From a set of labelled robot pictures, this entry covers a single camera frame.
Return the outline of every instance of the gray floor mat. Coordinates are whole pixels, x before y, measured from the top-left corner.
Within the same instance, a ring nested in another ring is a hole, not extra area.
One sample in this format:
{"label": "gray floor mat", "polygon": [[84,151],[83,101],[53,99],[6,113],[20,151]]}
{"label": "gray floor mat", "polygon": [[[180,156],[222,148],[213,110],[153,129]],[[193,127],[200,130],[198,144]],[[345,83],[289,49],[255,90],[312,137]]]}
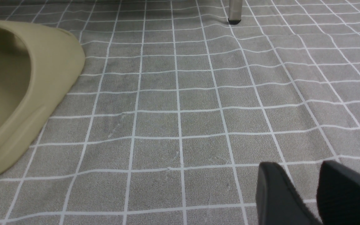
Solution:
{"label": "gray floor mat", "polygon": [[70,30],[83,74],[0,175],[0,224],[257,224],[261,161],[315,209],[324,159],[360,172],[360,1],[0,0]]}

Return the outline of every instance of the chair leg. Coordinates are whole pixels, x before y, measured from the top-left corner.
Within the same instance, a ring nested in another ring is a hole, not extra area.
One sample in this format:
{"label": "chair leg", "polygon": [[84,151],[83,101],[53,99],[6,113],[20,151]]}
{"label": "chair leg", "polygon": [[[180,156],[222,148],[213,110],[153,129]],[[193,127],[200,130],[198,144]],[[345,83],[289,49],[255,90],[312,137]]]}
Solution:
{"label": "chair leg", "polygon": [[241,13],[243,11],[243,0],[230,0],[229,4],[229,24],[236,25],[241,22]]}

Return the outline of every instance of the slipper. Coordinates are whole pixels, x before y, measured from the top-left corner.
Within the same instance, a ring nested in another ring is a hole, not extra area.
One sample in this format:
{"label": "slipper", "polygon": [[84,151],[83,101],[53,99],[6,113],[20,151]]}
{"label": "slipper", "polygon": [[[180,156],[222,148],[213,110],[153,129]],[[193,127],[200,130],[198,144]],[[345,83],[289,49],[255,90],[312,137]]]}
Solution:
{"label": "slipper", "polygon": [[275,162],[259,164],[256,208],[259,225],[321,225]]}
{"label": "slipper", "polygon": [[67,31],[0,21],[0,174],[28,149],[84,62]]}

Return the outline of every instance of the gray tile pattern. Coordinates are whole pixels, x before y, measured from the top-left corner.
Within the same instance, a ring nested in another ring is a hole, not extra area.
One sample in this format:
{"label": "gray tile pattern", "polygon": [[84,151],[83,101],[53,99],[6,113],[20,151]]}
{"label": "gray tile pattern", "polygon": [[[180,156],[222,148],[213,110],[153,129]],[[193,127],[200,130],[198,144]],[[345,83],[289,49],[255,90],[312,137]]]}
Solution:
{"label": "gray tile pattern", "polygon": [[259,162],[315,213],[323,160],[360,172],[360,0],[246,0],[232,27],[228,0],[95,2],[0,0],[87,56],[0,224],[257,224]]}

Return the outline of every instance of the floor mat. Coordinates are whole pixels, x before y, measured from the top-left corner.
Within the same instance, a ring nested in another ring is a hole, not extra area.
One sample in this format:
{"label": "floor mat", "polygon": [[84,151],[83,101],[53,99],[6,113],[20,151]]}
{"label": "floor mat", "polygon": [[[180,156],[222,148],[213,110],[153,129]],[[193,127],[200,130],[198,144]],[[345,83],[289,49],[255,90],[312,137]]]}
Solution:
{"label": "floor mat", "polygon": [[257,224],[261,161],[315,209],[360,172],[360,0],[0,0],[71,31],[82,75],[0,175],[0,224]]}

